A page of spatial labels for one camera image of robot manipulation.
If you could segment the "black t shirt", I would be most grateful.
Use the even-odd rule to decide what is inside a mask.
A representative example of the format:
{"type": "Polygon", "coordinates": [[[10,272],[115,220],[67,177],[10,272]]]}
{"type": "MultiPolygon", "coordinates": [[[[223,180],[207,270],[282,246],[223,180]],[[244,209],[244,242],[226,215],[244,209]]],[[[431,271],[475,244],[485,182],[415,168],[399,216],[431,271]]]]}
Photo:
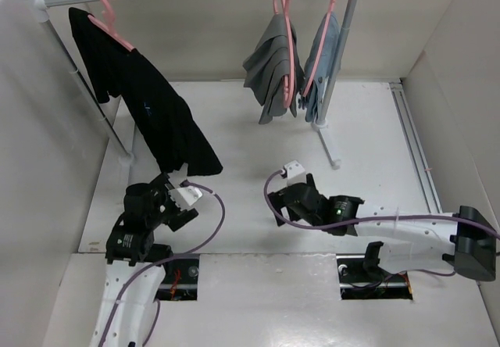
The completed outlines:
{"type": "Polygon", "coordinates": [[[127,50],[91,22],[68,10],[71,32],[98,102],[121,97],[162,172],[182,166],[190,176],[220,174],[223,165],[185,100],[138,50],[127,50]]]}

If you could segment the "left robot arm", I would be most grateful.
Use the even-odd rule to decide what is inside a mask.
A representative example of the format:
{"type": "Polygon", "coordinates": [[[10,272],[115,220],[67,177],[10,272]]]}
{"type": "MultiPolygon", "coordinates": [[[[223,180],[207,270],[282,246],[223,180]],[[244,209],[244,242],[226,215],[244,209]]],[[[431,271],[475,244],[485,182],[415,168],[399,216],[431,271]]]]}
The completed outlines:
{"type": "Polygon", "coordinates": [[[174,185],[165,174],[127,187],[124,211],[105,245],[105,287],[92,346],[147,343],[159,315],[156,293],[174,271],[172,249],[156,244],[154,231],[161,225],[177,231],[196,218],[201,197],[199,188],[174,185]]]}

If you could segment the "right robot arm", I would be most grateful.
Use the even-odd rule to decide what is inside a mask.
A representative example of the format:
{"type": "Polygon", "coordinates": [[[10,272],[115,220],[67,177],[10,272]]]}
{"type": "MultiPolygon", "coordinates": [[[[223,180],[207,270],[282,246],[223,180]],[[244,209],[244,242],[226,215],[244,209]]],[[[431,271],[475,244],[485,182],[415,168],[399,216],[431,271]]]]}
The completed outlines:
{"type": "Polygon", "coordinates": [[[322,195],[310,173],[303,182],[279,191],[264,188],[263,194],[279,226],[370,238],[361,260],[369,279],[405,271],[444,276],[447,270],[473,281],[496,279],[499,233],[473,207],[422,215],[384,212],[359,197],[322,195]]]}

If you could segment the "pink plastic hanger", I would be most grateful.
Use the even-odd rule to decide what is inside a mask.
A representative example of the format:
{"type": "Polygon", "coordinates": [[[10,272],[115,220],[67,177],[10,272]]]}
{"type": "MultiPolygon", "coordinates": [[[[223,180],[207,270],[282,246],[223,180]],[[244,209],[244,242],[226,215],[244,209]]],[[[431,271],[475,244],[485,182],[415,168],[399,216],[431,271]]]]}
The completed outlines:
{"type": "Polygon", "coordinates": [[[134,50],[134,46],[123,39],[117,32],[115,28],[116,14],[114,9],[110,5],[108,0],[99,0],[103,4],[102,18],[104,21],[98,20],[92,15],[88,16],[88,19],[99,29],[107,33],[114,41],[122,45],[128,52],[134,50]]]}

